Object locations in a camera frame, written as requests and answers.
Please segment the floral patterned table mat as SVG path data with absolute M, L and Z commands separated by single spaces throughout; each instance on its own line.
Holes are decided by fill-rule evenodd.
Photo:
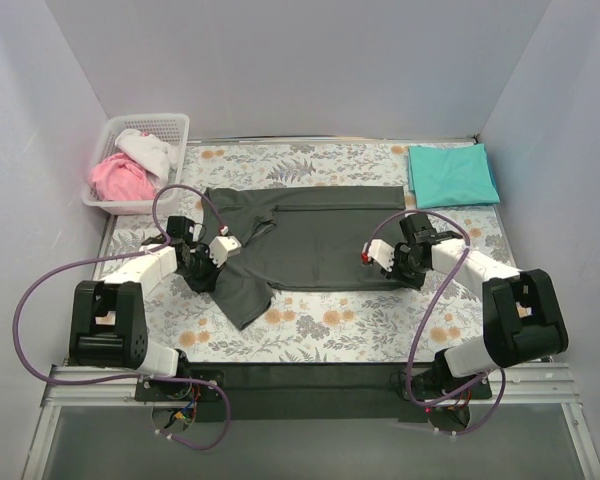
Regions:
M 182 180 L 257 189 L 383 185 L 407 187 L 408 145 L 399 143 L 197 143 L 187 148 Z M 479 335 L 480 302 L 467 289 L 429 274 L 420 291 L 276 292 L 270 308 L 236 329 L 205 294 L 178 276 L 146 303 L 153 340 L 195 362 L 429 361 L 442 348 Z

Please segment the pink crumpled t-shirt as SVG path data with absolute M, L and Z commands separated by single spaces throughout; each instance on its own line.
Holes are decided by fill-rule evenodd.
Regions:
M 147 171 L 124 153 L 111 155 L 97 164 L 88 181 L 102 201 L 152 200 L 156 193 Z

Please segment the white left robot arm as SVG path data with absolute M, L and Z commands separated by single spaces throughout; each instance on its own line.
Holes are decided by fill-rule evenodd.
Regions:
M 146 239 L 139 255 L 99 281 L 75 289 L 69 359 L 83 366 L 117 367 L 158 377 L 158 387 L 173 400 L 193 386 L 179 366 L 180 353 L 149 338 L 145 296 L 172 274 L 197 293 L 211 293 L 227 260 L 241 249 L 226 226 L 205 243 L 194 238 L 196 222 L 168 218 L 164 233 Z

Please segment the aluminium frame rail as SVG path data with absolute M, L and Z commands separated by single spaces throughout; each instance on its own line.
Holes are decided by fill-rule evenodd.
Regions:
M 84 387 L 60 367 L 27 479 L 600 479 L 569 368 L 531 363 L 496 376 L 451 412 L 400 391 L 395 364 L 207 364 L 194 422 L 161 437 L 176 404 L 154 384 Z

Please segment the white plastic laundry basket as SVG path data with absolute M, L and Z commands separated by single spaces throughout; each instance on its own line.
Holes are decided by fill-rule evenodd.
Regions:
M 158 191 L 180 182 L 189 117 L 180 113 L 118 116 L 98 141 L 83 203 L 111 215 L 148 215 Z

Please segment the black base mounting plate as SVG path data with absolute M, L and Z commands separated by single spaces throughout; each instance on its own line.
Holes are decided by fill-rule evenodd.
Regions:
M 208 384 L 141 381 L 134 399 L 170 407 L 194 399 L 198 422 L 221 422 L 225 407 L 217 385 L 234 421 L 427 419 L 407 395 L 403 363 L 190 363 L 180 371 Z

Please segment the dark grey t-shirt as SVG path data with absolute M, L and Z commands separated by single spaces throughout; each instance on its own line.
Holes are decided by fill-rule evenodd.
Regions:
M 226 222 L 242 245 L 211 297 L 239 330 L 261 316 L 275 291 L 391 291 L 396 282 L 363 265 L 376 226 L 405 207 L 400 186 L 207 189 L 211 239 Z

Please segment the white crumpled t-shirt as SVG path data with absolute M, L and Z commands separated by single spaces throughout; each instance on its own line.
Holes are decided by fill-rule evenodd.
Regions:
M 125 129 L 115 139 L 115 146 L 146 171 L 166 183 L 177 165 L 179 148 L 154 134 L 137 129 Z

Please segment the folded teal t-shirt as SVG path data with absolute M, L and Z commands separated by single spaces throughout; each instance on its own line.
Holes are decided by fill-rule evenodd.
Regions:
M 412 146 L 408 167 L 410 189 L 420 209 L 500 203 L 483 144 Z

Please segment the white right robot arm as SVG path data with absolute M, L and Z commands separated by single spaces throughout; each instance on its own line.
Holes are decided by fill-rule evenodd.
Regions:
M 377 264 L 386 278 L 420 289 L 430 272 L 445 279 L 434 297 L 441 298 L 451 282 L 472 292 L 482 304 L 482 333 L 435 354 L 430 367 L 405 369 L 406 397 L 425 406 L 459 395 L 488 373 L 549 357 L 567 350 L 569 337 L 549 274 L 541 269 L 519 270 L 470 246 L 458 224 L 447 231 L 433 227 L 431 213 L 407 210 L 396 215 L 401 242 L 373 238 L 364 247 L 363 261 Z

